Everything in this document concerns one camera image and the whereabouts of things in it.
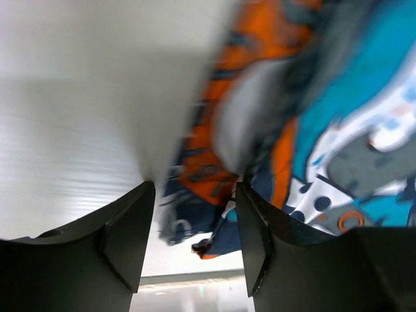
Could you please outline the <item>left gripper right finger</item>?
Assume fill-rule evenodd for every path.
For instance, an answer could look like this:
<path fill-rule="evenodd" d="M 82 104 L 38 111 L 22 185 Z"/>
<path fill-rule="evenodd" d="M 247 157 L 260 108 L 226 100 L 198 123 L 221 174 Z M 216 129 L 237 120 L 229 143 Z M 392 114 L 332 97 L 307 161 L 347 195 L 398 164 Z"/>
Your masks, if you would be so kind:
<path fill-rule="evenodd" d="M 357 227 L 334 237 L 238 183 L 236 211 L 256 311 L 414 311 L 415 229 Z"/>

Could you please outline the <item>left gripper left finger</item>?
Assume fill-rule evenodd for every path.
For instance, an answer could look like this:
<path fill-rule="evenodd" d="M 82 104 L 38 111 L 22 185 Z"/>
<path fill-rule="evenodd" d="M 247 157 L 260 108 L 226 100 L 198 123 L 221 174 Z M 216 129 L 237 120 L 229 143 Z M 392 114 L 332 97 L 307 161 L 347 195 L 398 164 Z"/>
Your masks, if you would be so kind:
<path fill-rule="evenodd" d="M 38 237 L 1 241 L 2 311 L 128 311 L 155 203 L 151 181 Z"/>

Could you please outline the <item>colourful patterned shorts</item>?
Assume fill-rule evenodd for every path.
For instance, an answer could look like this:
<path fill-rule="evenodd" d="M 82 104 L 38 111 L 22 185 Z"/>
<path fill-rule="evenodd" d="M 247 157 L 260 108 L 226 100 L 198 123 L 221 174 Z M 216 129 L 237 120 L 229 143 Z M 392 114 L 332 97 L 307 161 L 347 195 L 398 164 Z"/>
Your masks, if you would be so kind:
<path fill-rule="evenodd" d="M 159 238 L 240 249 L 235 185 L 329 235 L 415 225 L 415 2 L 241 1 L 163 196 Z"/>

